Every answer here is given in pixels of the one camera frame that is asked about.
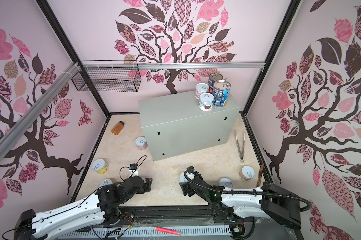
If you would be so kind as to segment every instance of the tongs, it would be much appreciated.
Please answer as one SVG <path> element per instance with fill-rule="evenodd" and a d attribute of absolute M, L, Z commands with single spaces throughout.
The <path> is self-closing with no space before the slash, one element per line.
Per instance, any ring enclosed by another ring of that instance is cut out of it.
<path fill-rule="evenodd" d="M 242 144 L 242 150 L 240 150 L 239 147 L 239 142 L 238 142 L 238 136 L 236 136 L 236 130 L 235 130 L 235 139 L 236 139 L 236 146 L 238 147 L 238 153 L 239 153 L 239 157 L 240 157 L 240 162 L 244 162 L 243 161 L 243 152 L 245 149 L 245 131 L 243 131 L 243 144 Z"/>

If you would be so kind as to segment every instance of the yellow can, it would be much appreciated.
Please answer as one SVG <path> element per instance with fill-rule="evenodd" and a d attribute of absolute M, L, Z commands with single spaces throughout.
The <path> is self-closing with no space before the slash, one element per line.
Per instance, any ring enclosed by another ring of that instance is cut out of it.
<path fill-rule="evenodd" d="M 93 162 L 93 170 L 97 172 L 97 174 L 104 174 L 108 170 L 108 164 L 103 159 L 97 159 Z"/>

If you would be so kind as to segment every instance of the black cable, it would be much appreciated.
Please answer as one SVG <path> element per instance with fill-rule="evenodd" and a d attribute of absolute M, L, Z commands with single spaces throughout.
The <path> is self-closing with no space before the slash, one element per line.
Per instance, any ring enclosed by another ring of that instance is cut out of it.
<path fill-rule="evenodd" d="M 304 199 L 304 198 L 301 198 L 301 197 L 295 197 L 295 196 L 292 196 L 292 195 L 284 195 L 284 194 L 278 194 L 278 193 L 274 193 L 274 192 L 253 192 L 253 191 L 222 191 L 222 190 L 216 190 L 216 189 L 213 189 L 213 188 L 209 188 L 209 187 L 205 187 L 203 185 L 200 185 L 196 182 L 194 182 L 193 180 L 191 180 L 188 176 L 187 176 L 187 173 L 192 173 L 195 175 L 195 173 L 193 171 L 190 171 L 190 170 L 186 170 L 184 172 L 184 177 L 189 180 L 190 182 L 192 182 L 193 184 L 197 185 L 197 186 L 200 186 L 202 188 L 205 188 L 207 190 L 210 190 L 210 191 L 213 191 L 213 192 L 219 192 L 219 193 L 222 193 L 222 194 L 247 194 L 247 195 L 261 195 L 261 196 L 268 196 L 268 197 L 283 197 L 283 198 L 289 198 L 289 199 L 295 199 L 295 200 L 298 200 L 300 202 L 304 202 L 305 204 L 307 204 L 307 206 L 305 207 L 302 207 L 300 209 L 301 212 L 304 212 L 304 211 L 307 211 L 311 208 L 311 203 L 309 200 L 307 199 Z"/>
<path fill-rule="evenodd" d="M 121 169 L 119 169 L 119 177 L 121 178 L 122 181 L 125 181 L 125 179 L 123 179 L 123 178 L 121 177 L 121 170 L 122 170 L 123 168 L 125 168 L 125 167 L 121 167 Z"/>
<path fill-rule="evenodd" d="M 91 229 L 93 230 L 93 232 L 95 233 L 95 235 L 97 235 L 97 237 L 98 237 L 100 240 L 103 240 L 103 238 L 99 237 L 98 234 L 94 231 L 93 225 L 91 225 Z"/>
<path fill-rule="evenodd" d="M 95 191 L 93 191 L 90 195 L 88 195 L 87 198 L 85 198 L 85 199 L 83 200 L 83 202 L 81 202 L 79 205 L 81 205 L 82 203 L 84 203 L 84 201 L 86 201 L 93 193 L 95 193 Z M 59 213 L 54 214 L 54 215 L 52 215 L 52 216 L 49 216 L 49 217 L 46 217 L 46 218 L 42 218 L 41 220 L 43 221 L 43 220 L 45 220 L 45 219 L 54 217 L 54 216 L 56 216 L 56 215 L 62 214 L 62 213 L 67 212 L 67 211 L 70 211 L 71 209 L 74 209 L 74 208 L 76 208 L 76 207 L 78 207 L 78 206 L 72 207 L 72 208 L 70 208 L 70 209 L 67 209 L 67 210 L 65 210 L 65 211 L 63 211 L 63 212 L 59 212 Z M 27 225 L 24 225 L 24 226 L 21 226 L 21 227 L 16 227 L 16 228 L 10 229 L 10 230 L 8 230 L 8 231 L 6 231 L 6 232 L 4 232 L 4 233 L 2 234 L 2 238 L 3 238 L 4 240 L 10 240 L 10 239 L 8 239 L 8 238 L 5 238 L 4 235 L 5 235 L 6 233 L 11 232 L 11 231 L 13 231 L 13 230 L 17 230 L 17 229 L 19 229 L 19 228 L 24 228 L 24 227 L 32 226 L 34 223 L 37 223 L 37 222 L 39 222 L 39 221 L 41 221 L 41 220 L 32 222 L 32 223 L 30 223 L 30 224 L 27 224 Z"/>
<path fill-rule="evenodd" d="M 139 160 L 136 162 L 136 164 L 138 164 L 139 163 L 139 161 L 142 159 L 142 157 L 145 157 L 144 159 L 143 159 L 143 161 L 139 164 L 139 166 L 136 168 L 136 170 L 135 171 L 137 171 L 138 170 L 138 168 L 142 165 L 142 163 L 146 160 L 146 158 L 147 158 L 147 155 L 143 155 L 143 156 L 141 156 L 140 158 L 139 158 Z"/>

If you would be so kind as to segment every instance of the gray box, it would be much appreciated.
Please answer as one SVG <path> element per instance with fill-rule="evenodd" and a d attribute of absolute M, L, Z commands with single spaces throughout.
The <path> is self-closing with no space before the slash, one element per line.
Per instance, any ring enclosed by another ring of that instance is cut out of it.
<path fill-rule="evenodd" d="M 239 104 L 199 109 L 195 91 L 140 100 L 141 126 L 154 161 L 227 143 Z"/>

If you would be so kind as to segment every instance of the brown knife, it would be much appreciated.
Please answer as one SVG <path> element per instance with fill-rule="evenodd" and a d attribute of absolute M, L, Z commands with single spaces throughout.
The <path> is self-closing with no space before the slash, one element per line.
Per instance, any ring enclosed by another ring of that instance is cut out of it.
<path fill-rule="evenodd" d="M 262 163 L 262 165 L 260 166 L 259 174 L 258 174 L 258 182 L 256 184 L 256 187 L 260 187 L 260 182 L 262 181 L 263 168 L 264 168 L 264 163 Z"/>

